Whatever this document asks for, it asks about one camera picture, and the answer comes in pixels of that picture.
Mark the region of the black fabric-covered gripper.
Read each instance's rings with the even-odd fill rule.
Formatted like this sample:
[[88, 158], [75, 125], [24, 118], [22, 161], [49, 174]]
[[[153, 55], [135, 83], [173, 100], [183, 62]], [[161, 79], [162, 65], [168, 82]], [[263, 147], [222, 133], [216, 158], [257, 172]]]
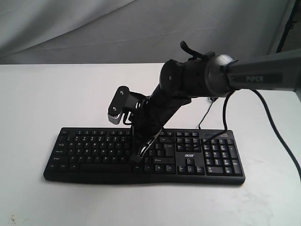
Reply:
[[155, 89], [149, 97], [146, 97], [141, 107], [134, 113], [133, 154], [130, 160], [141, 162], [164, 125], [180, 107], [189, 103], [191, 103], [189, 97], [169, 96], [160, 89]]

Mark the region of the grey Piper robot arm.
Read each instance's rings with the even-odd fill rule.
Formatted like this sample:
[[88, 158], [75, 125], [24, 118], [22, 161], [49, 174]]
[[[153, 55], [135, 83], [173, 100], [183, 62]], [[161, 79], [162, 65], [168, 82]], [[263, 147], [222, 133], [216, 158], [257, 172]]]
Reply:
[[214, 52], [198, 53], [181, 42], [190, 55], [181, 63], [164, 63], [159, 84], [133, 117], [133, 155], [140, 162], [164, 125], [197, 97], [226, 97], [236, 90], [283, 90], [301, 93], [301, 52], [292, 50], [249, 60], [235, 60]]

